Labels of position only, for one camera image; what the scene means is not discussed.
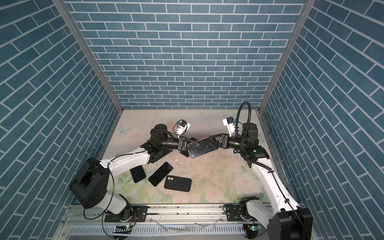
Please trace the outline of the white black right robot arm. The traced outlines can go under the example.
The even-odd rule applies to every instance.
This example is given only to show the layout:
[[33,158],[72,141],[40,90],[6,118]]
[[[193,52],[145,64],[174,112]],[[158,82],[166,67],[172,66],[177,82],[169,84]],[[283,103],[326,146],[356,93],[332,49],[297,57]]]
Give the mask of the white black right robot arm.
[[228,133],[210,136],[210,142],[222,149],[232,149],[258,175],[270,200],[266,207],[258,197],[244,197],[239,203],[245,219],[254,218],[266,228],[271,240],[309,240],[312,236],[313,215],[291,196],[276,174],[268,152],[259,145],[257,126],[251,123],[252,107],[243,102],[238,110],[248,107],[248,117],[239,128],[239,118],[224,121]]

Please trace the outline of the black case dual camera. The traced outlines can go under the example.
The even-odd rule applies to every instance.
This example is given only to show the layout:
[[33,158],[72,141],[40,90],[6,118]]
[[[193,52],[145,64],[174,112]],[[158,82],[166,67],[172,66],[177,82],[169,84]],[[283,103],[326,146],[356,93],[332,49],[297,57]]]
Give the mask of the black case dual camera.
[[191,190],[192,180],[178,176],[168,175],[166,177],[164,188],[167,190],[189,192]]

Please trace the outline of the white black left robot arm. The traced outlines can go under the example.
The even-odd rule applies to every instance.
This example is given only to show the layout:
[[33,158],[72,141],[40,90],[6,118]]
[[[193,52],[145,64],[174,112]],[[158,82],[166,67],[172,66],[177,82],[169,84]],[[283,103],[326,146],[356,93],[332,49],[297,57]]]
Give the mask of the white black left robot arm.
[[69,189],[84,209],[97,207],[116,215],[120,222],[131,220],[131,203],[117,195],[115,187],[108,189],[109,182],[135,167],[155,163],[173,150],[187,151],[199,146],[195,140],[169,132],[164,124],[156,125],[150,134],[149,140],[136,150],[109,159],[89,158],[83,163]]

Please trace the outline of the blue phone black screen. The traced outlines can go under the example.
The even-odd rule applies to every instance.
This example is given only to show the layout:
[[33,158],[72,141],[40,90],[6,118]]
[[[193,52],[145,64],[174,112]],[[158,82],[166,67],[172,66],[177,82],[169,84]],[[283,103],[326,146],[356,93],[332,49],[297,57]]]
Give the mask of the blue phone black screen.
[[180,154],[182,154],[183,156],[189,158],[190,157],[190,153],[188,150],[185,150],[185,151],[180,151]]

